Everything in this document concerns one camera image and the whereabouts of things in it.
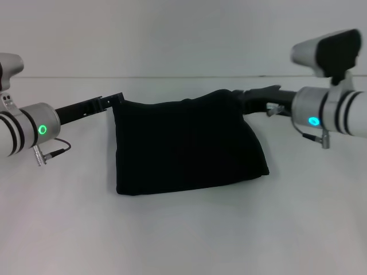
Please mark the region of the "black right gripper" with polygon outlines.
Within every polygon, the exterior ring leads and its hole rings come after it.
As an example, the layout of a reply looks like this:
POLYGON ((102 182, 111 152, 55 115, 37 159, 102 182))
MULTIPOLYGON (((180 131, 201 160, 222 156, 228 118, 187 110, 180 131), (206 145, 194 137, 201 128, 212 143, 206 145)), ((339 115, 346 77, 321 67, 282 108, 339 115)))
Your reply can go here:
POLYGON ((247 91, 234 90, 232 93, 235 98, 242 101, 245 115, 269 111, 268 103, 283 107, 279 115, 291 115, 292 101, 296 95, 294 91, 281 90, 281 86, 278 85, 247 91))

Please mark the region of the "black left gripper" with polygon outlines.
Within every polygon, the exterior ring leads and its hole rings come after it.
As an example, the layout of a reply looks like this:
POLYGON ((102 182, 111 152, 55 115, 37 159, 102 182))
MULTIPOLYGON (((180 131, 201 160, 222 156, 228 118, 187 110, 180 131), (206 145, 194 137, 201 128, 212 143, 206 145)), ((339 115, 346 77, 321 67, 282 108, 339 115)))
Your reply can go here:
POLYGON ((60 119, 60 124, 65 125, 84 117, 88 117, 98 112, 104 112, 108 108, 119 105, 124 101, 122 93, 106 97, 96 97, 79 103, 75 103, 66 107, 56 109, 56 113, 60 119))

